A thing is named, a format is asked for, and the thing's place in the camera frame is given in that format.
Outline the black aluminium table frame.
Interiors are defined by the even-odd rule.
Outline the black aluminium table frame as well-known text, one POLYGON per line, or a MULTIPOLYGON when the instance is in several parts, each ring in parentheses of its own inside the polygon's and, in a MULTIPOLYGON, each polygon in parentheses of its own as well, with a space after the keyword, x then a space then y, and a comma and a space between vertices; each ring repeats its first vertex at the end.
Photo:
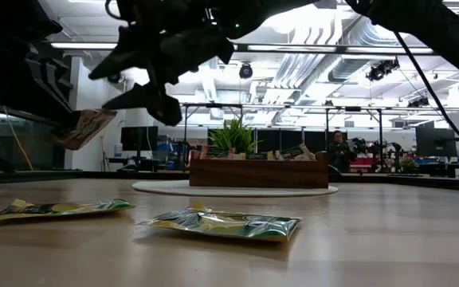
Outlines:
MULTIPOLYGON (((18 171, 6 174, 0 171, 0 183, 24 183, 64 179, 139 179, 188 180, 187 173, 119 173, 98 171, 18 171)), ((329 183, 375 183, 412 187, 428 187, 459 191, 459 179, 438 177, 405 177, 385 174, 329 175, 329 183)))

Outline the black background workstation frame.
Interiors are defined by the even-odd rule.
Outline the black background workstation frame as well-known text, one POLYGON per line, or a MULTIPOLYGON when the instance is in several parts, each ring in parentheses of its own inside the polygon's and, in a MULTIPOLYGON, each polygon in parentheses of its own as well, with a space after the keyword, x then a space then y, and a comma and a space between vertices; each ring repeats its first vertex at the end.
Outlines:
MULTIPOLYGON (((302 106, 302 105, 270 105, 270 104, 245 104, 241 108, 242 110, 250 110, 256 112, 263 112, 268 115, 269 112, 275 112, 271 120, 264 121, 263 124, 251 123, 252 126, 261 127, 266 126, 268 128, 314 128, 324 129, 329 131, 332 129, 358 129, 358 130, 372 130, 378 129, 383 131, 383 111, 385 108, 370 108, 370 107, 359 107, 359 106, 302 106), (346 127, 343 125, 337 125, 331 127, 331 120, 335 116, 357 116, 357 115, 368 115, 378 125, 371 126, 370 124, 363 126, 346 127)), ((257 118, 263 118, 265 115, 255 116, 257 118)))
POLYGON ((219 108, 229 109, 232 113, 234 113, 234 109, 238 108, 240 110, 239 114, 236 114, 238 120, 242 123, 244 122, 244 108, 242 104, 223 104, 223 103, 215 103, 215 102, 208 102, 208 103, 181 103, 180 106, 184 108, 184 118, 183 118, 183 143, 187 144, 186 137, 187 137, 187 128, 188 128, 188 120, 189 118, 194 115, 200 108, 219 108))

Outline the person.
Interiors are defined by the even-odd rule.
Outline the person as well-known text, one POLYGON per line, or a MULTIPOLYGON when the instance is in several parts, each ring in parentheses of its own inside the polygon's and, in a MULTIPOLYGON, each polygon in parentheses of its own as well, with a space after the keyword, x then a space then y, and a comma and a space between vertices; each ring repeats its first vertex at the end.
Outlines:
POLYGON ((341 173, 349 172, 350 163, 357 158, 357 154, 349 148, 339 130, 334 131, 334 141, 329 145, 328 155, 330 164, 341 173))

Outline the black computer monitor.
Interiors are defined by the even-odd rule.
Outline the black computer monitor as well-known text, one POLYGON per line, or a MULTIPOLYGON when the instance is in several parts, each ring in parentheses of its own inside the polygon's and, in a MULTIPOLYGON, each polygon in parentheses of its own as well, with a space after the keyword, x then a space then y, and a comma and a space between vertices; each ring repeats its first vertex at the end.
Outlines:
POLYGON ((124 151, 155 151, 159 129, 150 127, 121 128, 120 142, 124 151))

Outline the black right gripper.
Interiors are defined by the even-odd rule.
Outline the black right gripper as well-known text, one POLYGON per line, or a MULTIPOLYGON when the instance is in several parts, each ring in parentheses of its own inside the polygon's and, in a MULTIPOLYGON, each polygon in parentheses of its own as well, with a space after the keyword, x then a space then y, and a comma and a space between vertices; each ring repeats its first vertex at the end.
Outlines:
MULTIPOLYGON (((139 68, 158 74, 164 84, 176 84, 179 76, 215 57, 229 62, 233 44, 227 38, 253 32, 245 0, 116 0, 116 5, 116 19, 133 26, 119 28, 116 47, 91 71, 92 80, 139 68)), ((179 101, 151 82, 134 84, 102 108, 145 108, 166 126, 182 121, 179 101)))

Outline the silver ventilation duct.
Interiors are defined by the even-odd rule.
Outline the silver ventilation duct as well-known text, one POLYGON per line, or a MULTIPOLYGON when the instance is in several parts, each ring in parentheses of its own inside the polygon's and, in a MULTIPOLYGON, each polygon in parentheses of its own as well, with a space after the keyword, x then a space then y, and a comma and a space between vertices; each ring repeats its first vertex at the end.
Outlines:
POLYGON ((367 58, 341 57, 329 71, 328 81, 334 83, 347 81, 355 72, 366 66, 369 61, 367 58))

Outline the black partition panels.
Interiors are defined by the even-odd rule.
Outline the black partition panels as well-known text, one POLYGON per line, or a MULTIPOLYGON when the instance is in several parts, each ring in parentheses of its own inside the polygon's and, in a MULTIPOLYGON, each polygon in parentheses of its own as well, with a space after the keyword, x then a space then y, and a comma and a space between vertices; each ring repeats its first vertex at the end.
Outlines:
POLYGON ((277 159, 276 151, 295 147, 299 144, 304 144, 310 152, 315 154, 316 161, 328 159, 328 148, 323 132, 309 132, 304 129, 267 129, 257 130, 255 136, 255 140, 260 140, 255 152, 273 151, 276 161, 285 161, 277 159))

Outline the small background potted plant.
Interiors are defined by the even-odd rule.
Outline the small background potted plant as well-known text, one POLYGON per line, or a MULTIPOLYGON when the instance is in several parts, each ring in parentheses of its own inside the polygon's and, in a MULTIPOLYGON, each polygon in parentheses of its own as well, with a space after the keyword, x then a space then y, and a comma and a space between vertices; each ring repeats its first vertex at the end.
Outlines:
POLYGON ((403 157, 399 160, 400 171, 405 174, 415 174, 418 172, 418 165, 413 158, 403 157))

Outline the small green potted plant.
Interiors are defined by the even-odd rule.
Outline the small green potted plant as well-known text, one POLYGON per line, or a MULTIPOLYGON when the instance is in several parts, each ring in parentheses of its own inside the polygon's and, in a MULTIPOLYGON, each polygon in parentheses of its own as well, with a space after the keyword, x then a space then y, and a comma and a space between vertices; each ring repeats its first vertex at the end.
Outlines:
POLYGON ((260 140, 253 138, 253 129, 241 119, 226 121, 219 129, 208 131, 210 145, 219 149, 234 149, 236 153, 254 153, 260 140))

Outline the long ceiling light bar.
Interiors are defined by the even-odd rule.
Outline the long ceiling light bar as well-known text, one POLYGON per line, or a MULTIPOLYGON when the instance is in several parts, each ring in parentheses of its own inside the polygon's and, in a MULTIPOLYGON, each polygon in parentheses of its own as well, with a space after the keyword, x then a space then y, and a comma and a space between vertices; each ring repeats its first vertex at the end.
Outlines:
MULTIPOLYGON (((63 50, 110 51, 116 47, 111 42, 53 42, 52 47, 63 50)), ((280 45, 233 43, 237 53, 317 53, 339 55, 400 56, 406 55, 401 46, 360 45, 280 45)))

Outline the black monitor on arm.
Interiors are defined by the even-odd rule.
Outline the black monitor on arm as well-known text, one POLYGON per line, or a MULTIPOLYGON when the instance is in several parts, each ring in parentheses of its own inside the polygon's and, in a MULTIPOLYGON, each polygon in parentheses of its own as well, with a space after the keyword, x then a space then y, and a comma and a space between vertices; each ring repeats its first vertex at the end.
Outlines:
POLYGON ((456 136, 451 129, 416 127, 418 155, 457 157, 456 136))

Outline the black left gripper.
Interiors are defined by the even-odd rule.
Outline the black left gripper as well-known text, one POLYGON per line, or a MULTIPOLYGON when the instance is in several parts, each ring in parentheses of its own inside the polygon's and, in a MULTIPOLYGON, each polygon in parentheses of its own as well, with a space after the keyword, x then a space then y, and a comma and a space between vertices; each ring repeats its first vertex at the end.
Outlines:
MULTIPOLYGON (((0 42, 33 43, 62 31, 41 0, 0 0, 0 42)), ((58 66, 54 59, 0 58, 0 105, 74 128, 79 120, 57 85, 58 66)))

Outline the black ceiling spotlight cluster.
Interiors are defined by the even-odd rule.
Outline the black ceiling spotlight cluster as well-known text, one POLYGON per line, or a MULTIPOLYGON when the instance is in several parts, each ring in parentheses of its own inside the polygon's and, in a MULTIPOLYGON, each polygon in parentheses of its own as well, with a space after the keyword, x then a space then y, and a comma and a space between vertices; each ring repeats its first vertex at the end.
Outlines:
POLYGON ((369 81, 380 81, 399 68, 400 64, 397 58, 394 60, 379 61, 371 66, 370 71, 366 74, 366 78, 369 81))

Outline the wooden three-compartment box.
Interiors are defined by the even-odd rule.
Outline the wooden three-compartment box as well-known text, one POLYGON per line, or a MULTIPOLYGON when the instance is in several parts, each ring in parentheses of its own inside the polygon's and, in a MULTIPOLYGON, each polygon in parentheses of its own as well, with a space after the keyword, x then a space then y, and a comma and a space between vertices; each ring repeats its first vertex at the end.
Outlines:
POLYGON ((328 187, 328 156, 309 161, 193 159, 192 187, 256 187, 312 189, 328 187))

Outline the white round placemat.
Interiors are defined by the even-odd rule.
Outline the white round placemat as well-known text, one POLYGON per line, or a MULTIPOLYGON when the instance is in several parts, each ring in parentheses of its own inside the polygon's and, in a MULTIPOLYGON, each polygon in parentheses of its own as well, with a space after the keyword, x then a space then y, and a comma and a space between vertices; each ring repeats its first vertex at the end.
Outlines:
POLYGON ((197 197, 238 197, 238 198, 279 198, 331 195, 338 192, 336 187, 294 189, 255 187, 192 187, 188 180, 142 181, 132 185, 135 191, 162 195, 197 197))

